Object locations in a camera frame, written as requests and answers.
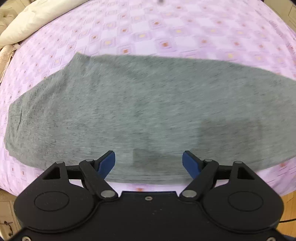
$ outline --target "mattress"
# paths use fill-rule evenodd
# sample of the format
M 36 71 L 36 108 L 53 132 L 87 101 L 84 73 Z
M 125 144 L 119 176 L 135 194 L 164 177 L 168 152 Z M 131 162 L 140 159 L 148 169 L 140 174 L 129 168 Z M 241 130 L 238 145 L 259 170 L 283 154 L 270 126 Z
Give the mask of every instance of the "mattress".
M 216 59 L 296 79 L 295 39 L 260 0 L 88 1 L 27 38 L 7 68 L 0 86 L 0 187 L 18 195 L 42 173 L 5 150 L 10 103 L 62 69 L 76 52 Z M 295 173 L 296 158 L 258 172 L 280 195 L 296 189 Z M 118 192 L 180 192 L 185 184 L 111 186 Z

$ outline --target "gray fabric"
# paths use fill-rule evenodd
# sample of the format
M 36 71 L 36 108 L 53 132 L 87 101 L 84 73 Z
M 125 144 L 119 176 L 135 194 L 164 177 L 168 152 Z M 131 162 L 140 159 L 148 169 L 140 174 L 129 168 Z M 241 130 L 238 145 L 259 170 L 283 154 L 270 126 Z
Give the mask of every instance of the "gray fabric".
M 190 150 L 253 170 L 296 155 L 296 85 L 229 62 L 76 54 L 9 108 L 5 146 L 46 169 L 114 150 L 108 180 L 186 183 Z

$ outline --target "screw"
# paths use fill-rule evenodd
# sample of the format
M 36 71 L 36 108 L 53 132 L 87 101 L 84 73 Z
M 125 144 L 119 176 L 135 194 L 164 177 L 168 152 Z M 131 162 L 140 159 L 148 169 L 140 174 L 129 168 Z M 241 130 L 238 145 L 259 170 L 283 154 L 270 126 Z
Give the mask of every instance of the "screw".
M 150 196 L 145 197 L 145 200 L 146 200 L 146 201 L 151 201 L 152 199 L 153 199 L 153 198 L 150 197 Z
M 104 198 L 111 198 L 115 196 L 115 192 L 112 190 L 104 190 L 101 192 L 101 196 Z
M 184 197 L 195 197 L 197 195 L 196 191 L 193 190 L 185 190 L 182 192 Z
M 22 241 L 31 241 L 31 239 L 27 236 L 22 237 Z

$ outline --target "wooden floor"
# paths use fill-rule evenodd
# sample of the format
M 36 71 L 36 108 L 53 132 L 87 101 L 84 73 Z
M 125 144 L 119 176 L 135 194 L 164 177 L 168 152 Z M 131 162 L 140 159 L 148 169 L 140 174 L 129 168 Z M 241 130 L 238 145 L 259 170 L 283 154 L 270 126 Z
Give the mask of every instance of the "wooden floor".
M 296 218 L 296 191 L 282 197 L 285 205 L 281 220 Z M 296 237 L 296 221 L 280 223 L 277 228 L 282 234 Z

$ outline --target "bed sheet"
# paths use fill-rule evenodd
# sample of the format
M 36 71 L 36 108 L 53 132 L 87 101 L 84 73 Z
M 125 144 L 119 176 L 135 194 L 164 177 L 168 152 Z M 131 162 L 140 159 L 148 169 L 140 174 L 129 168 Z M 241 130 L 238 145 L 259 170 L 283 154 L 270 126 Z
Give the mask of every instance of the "bed sheet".
M 42 171 L 9 156 L 3 143 L 10 103 L 62 69 L 76 52 L 232 61 L 296 79 L 295 33 L 260 0 L 92 0 L 31 35 L 0 86 L 0 187 L 18 195 Z M 296 158 L 258 174 L 279 194 L 296 189 Z M 120 190 L 184 185 L 111 184 Z

